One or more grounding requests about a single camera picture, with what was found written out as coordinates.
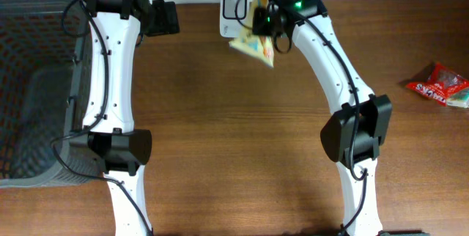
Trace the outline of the red snack packet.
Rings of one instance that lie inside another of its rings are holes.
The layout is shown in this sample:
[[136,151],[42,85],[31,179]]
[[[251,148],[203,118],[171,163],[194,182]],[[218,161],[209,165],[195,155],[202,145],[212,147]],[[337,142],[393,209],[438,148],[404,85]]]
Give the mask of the red snack packet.
[[405,87],[442,106],[448,106],[447,100],[453,94],[468,88],[468,79],[437,63],[426,81],[410,82]]

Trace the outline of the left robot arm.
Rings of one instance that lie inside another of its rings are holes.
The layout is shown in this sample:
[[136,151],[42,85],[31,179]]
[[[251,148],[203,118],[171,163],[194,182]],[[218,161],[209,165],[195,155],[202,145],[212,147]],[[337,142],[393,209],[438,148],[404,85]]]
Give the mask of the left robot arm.
[[73,0],[82,9],[92,38],[89,98],[79,131],[65,140],[90,152],[97,173],[68,171],[108,184],[116,235],[153,235],[144,195],[144,170],[152,134],[138,130],[133,119],[131,89],[135,49],[145,37],[180,31],[173,1]]

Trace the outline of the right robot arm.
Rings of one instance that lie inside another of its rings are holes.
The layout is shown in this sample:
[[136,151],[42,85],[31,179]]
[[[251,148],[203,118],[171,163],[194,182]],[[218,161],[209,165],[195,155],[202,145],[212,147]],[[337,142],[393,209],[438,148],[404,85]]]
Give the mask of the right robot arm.
[[341,235],[380,235],[375,175],[392,113],[387,95],[377,96],[341,47],[322,0],[268,0],[257,9],[254,34],[284,34],[307,59],[325,94],[331,117],[320,132],[336,164],[344,199]]

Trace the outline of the yellow wet wipes pack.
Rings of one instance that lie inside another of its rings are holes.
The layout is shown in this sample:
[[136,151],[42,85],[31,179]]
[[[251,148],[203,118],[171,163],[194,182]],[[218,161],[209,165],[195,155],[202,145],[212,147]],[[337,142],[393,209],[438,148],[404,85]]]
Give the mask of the yellow wet wipes pack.
[[229,46],[239,52],[260,60],[268,67],[274,67],[273,39],[269,36],[254,34],[255,9],[266,9],[269,0],[249,0],[247,18],[242,21],[238,37],[229,42]]

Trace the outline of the teal tissue pack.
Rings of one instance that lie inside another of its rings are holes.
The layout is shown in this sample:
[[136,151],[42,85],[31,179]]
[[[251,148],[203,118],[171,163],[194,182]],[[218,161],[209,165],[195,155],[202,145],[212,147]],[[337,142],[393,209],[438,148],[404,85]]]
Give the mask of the teal tissue pack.
[[447,105],[459,108],[468,108],[468,88],[453,94],[447,100]]

